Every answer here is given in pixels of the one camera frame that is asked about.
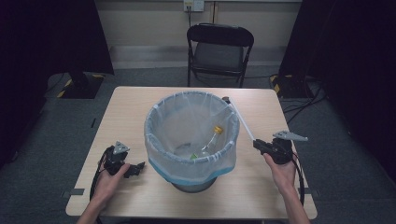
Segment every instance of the human hand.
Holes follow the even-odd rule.
[[[115,175],[111,175],[107,170],[104,170],[102,164],[101,170],[104,171],[99,174],[91,201],[96,201],[104,209],[107,202],[113,197],[123,175],[128,171],[130,165],[129,163],[123,164]]]
[[[288,190],[294,189],[294,178],[296,175],[296,167],[293,162],[278,165],[274,163],[272,157],[264,153],[264,158],[271,168],[274,182],[280,192],[284,195]]]

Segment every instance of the trash bin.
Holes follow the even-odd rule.
[[[215,126],[222,133],[213,153],[192,158],[210,141]],[[148,112],[144,132],[149,163],[180,190],[205,190],[235,167],[239,119],[209,92],[183,91],[161,99]]]

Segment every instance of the white plastic bag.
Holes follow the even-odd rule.
[[[220,126],[216,153],[190,159],[205,146]],[[145,122],[148,161],[165,180],[177,185],[200,185],[229,173],[236,162],[239,119],[218,96],[183,91],[162,99],[151,108]]]

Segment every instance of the gray carpet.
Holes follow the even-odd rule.
[[[250,66],[247,77],[253,78],[247,78],[244,87],[269,88],[268,76],[277,70],[277,66]],[[49,87],[53,88],[46,94],[48,101],[40,119],[24,142],[17,160],[0,171],[0,223],[75,223],[77,219],[64,211],[67,199],[62,193],[76,184],[113,90],[118,86],[184,87],[187,85],[186,74],[185,67],[116,70],[115,76],[105,78],[93,100],[56,98],[68,75],[51,77]],[[237,86],[231,79],[200,77],[200,80],[193,77],[191,85]],[[312,83],[310,87],[314,91],[318,85]],[[304,101],[280,100],[284,109]],[[285,114],[286,119],[293,113]],[[327,100],[306,108],[289,126],[291,131],[309,137],[308,142],[296,142],[296,146],[309,186],[318,193],[314,197],[318,217],[312,223],[395,222],[396,188],[393,182],[364,147],[348,134],[342,117]],[[103,221],[117,223],[120,220],[104,218]],[[133,223],[176,222],[139,218]],[[199,222],[179,220],[177,223]]]

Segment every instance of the chair seat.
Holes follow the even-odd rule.
[[[243,71],[243,57],[242,47],[198,43],[192,67],[240,73]]]

